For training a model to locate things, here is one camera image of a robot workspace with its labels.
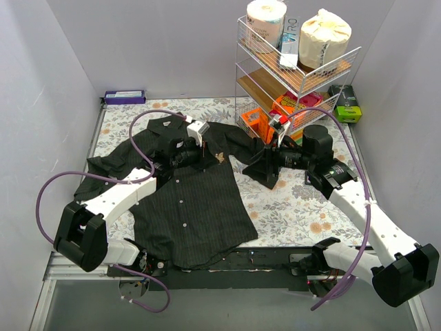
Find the gold brooch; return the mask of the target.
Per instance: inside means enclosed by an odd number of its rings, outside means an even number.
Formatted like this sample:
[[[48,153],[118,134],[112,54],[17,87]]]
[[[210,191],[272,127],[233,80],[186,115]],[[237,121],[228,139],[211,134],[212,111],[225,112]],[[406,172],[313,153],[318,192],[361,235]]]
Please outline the gold brooch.
[[[216,153],[215,157],[219,163],[223,163],[225,161],[224,154],[222,152]]]

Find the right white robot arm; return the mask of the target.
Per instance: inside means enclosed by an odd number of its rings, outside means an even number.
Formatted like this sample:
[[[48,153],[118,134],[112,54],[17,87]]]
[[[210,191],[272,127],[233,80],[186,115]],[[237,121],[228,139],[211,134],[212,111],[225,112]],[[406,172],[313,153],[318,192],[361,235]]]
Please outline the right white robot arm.
[[[302,145],[291,138],[275,137],[256,154],[243,174],[267,188],[273,188],[281,168],[304,170],[308,182],[326,200],[342,211],[360,231],[374,253],[365,253],[330,237],[311,249],[308,257],[292,268],[327,274],[342,270],[342,283],[326,298],[337,297],[358,277],[371,284],[376,294],[391,307],[429,289],[435,282],[439,252],[431,244],[420,245],[405,234],[365,194],[365,185],[345,163],[334,157],[333,139],[324,126],[310,125],[302,133]]]

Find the black pinstriped shirt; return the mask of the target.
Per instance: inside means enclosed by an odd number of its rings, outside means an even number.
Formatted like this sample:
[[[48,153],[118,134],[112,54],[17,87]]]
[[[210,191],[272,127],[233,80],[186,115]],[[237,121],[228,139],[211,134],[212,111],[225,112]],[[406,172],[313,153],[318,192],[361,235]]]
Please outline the black pinstriped shirt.
[[[263,142],[237,126],[217,122],[209,123],[204,139],[212,162],[208,168],[177,169],[162,188],[130,210],[135,241],[155,257],[185,269],[216,263],[236,246],[258,238],[229,157],[248,165]],[[223,163],[215,157],[220,152]]]

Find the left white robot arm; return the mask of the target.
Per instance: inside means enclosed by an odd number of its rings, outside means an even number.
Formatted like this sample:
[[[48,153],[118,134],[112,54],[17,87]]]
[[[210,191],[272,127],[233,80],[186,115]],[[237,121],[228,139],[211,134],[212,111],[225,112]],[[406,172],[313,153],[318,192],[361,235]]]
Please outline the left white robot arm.
[[[149,153],[150,163],[140,162],[99,196],[64,207],[54,249],[86,272],[106,264],[142,274],[151,266],[147,250],[131,239],[111,239],[108,231],[122,214],[164,186],[176,169],[199,163],[203,147],[199,138],[161,138]]]

